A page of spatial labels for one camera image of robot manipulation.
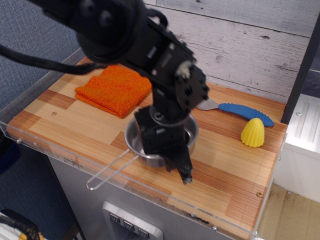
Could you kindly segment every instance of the yellow corn toy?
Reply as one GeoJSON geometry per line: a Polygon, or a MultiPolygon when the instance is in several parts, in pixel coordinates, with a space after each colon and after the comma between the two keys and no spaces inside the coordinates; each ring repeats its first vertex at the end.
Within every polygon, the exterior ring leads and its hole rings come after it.
{"type": "Polygon", "coordinates": [[[241,133],[241,141],[252,148],[260,147],[265,142],[265,126],[260,118],[251,119],[241,133]]]}

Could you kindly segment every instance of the wooden floor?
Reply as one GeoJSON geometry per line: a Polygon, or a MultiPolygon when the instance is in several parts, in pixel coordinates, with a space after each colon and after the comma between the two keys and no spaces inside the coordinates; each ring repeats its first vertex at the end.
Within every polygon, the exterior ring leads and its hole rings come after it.
{"type": "Polygon", "coordinates": [[[273,185],[258,232],[264,240],[319,240],[320,202],[273,185]]]}

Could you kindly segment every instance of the button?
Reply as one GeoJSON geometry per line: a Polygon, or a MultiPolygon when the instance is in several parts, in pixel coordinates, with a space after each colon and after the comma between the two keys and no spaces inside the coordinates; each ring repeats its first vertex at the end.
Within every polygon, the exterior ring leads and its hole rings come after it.
{"type": "Polygon", "coordinates": [[[110,215],[110,219],[112,221],[114,221],[115,223],[119,224],[120,223],[120,218],[114,214],[112,214],[111,212],[109,212],[109,215],[110,215]]]}
{"type": "Polygon", "coordinates": [[[128,230],[130,230],[132,232],[135,231],[135,226],[132,223],[130,223],[128,221],[123,221],[123,224],[124,224],[126,229],[128,229],[128,230]]]}
{"type": "Polygon", "coordinates": [[[149,239],[149,238],[150,238],[150,237],[149,237],[149,233],[148,233],[147,231],[145,231],[145,230],[142,230],[142,229],[138,228],[138,233],[139,233],[139,235],[140,235],[141,237],[144,237],[144,238],[146,238],[146,239],[149,239]]]}

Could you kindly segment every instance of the white wooden wall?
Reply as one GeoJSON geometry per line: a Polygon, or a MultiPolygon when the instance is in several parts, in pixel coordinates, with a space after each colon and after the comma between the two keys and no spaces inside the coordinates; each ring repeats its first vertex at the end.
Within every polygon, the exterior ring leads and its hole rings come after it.
{"type": "Polygon", "coordinates": [[[194,52],[207,80],[286,103],[320,0],[144,0],[194,52]]]}

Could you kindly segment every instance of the wood grain surface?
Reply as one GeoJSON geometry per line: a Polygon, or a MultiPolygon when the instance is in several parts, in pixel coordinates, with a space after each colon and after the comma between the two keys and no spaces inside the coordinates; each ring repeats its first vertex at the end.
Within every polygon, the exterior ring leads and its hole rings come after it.
{"type": "MultiPolygon", "coordinates": [[[[96,70],[85,76],[64,75],[20,112],[7,131],[39,151],[86,172],[97,172],[128,148],[124,139],[128,122],[138,108],[152,103],[149,94],[127,117],[119,119],[76,100],[75,88],[100,73],[96,70]]],[[[274,127],[265,128],[262,147],[251,148],[241,142],[247,119],[218,109],[194,109],[199,136],[190,155],[192,184],[184,185],[176,170],[167,172],[140,160],[115,179],[131,191],[157,198],[168,208],[174,206],[194,221],[215,225],[236,239],[249,239],[265,199],[257,193],[266,195],[287,129],[280,123],[285,105],[218,85],[209,87],[209,95],[216,102],[246,105],[274,121],[274,127]]],[[[118,170],[132,157],[130,152],[111,169],[118,170]]]]}

